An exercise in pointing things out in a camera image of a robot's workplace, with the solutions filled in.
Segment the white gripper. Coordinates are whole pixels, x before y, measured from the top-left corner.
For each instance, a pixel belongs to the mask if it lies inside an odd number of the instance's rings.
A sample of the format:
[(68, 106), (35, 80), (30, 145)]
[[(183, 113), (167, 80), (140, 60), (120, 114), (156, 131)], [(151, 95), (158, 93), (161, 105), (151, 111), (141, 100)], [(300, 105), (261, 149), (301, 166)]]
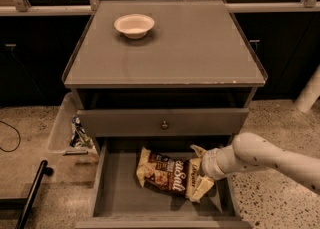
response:
[(192, 144), (190, 148), (195, 154), (202, 158), (201, 168), (205, 176), (198, 176), (195, 186), (192, 188), (189, 200), (199, 202), (200, 199), (214, 186), (214, 180), (221, 180), (227, 177), (218, 165), (218, 148), (206, 150), (200, 146)]

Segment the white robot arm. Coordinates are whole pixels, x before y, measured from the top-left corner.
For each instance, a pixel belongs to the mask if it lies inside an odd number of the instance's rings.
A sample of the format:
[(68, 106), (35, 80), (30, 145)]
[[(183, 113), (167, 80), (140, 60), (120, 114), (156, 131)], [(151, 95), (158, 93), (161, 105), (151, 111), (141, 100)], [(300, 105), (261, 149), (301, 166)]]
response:
[(320, 194), (319, 159), (281, 149), (254, 133), (240, 133), (230, 145), (223, 148), (206, 150), (197, 145), (191, 148), (201, 159), (204, 173), (198, 185), (208, 185), (232, 173), (246, 173), (268, 167)]

